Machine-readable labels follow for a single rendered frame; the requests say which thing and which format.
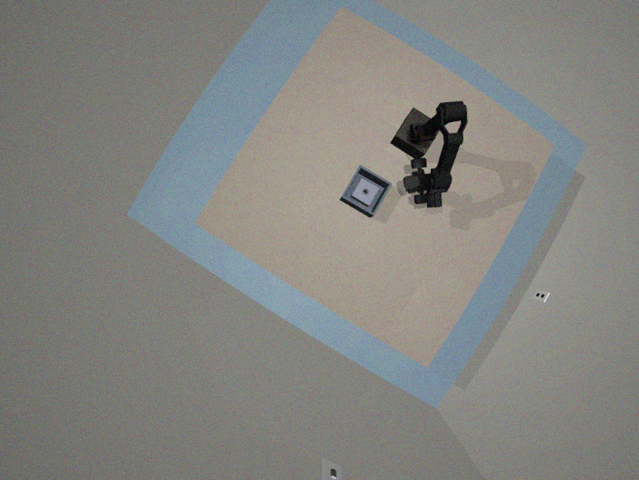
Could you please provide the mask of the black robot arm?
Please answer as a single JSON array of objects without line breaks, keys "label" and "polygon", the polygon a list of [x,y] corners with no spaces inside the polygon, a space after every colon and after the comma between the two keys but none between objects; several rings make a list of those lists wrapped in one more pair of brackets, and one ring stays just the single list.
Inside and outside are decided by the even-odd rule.
[{"label": "black robot arm", "polygon": [[[422,181],[427,188],[427,207],[442,206],[441,193],[447,192],[452,183],[450,171],[454,165],[459,146],[463,144],[463,131],[468,123],[467,107],[463,101],[441,102],[436,111],[437,114],[431,120],[428,120],[427,123],[410,124],[410,131],[407,137],[407,141],[415,145],[421,145],[422,142],[436,139],[436,131],[440,130],[441,134],[443,134],[444,145],[438,159],[438,165],[435,169],[431,168],[431,173],[426,174]],[[460,121],[460,128],[457,133],[449,133],[445,125],[454,121]],[[419,178],[420,175],[418,173],[404,177],[406,191],[414,193],[417,188],[420,188]]]}]

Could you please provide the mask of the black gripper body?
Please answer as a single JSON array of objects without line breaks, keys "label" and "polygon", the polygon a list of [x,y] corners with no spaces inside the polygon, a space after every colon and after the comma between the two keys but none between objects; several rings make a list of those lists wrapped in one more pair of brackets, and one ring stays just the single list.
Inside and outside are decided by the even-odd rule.
[{"label": "black gripper body", "polygon": [[426,194],[423,193],[423,191],[427,191],[427,188],[423,185],[423,177],[425,177],[425,173],[424,173],[424,169],[422,169],[422,167],[427,167],[426,164],[426,159],[425,158],[420,158],[420,159],[412,159],[410,161],[412,168],[416,169],[418,168],[418,171],[414,172],[414,173],[418,173],[420,175],[419,178],[419,183],[421,183],[421,187],[417,188],[417,192],[420,193],[419,195],[414,195],[414,203],[415,204],[423,204],[426,203]]}]

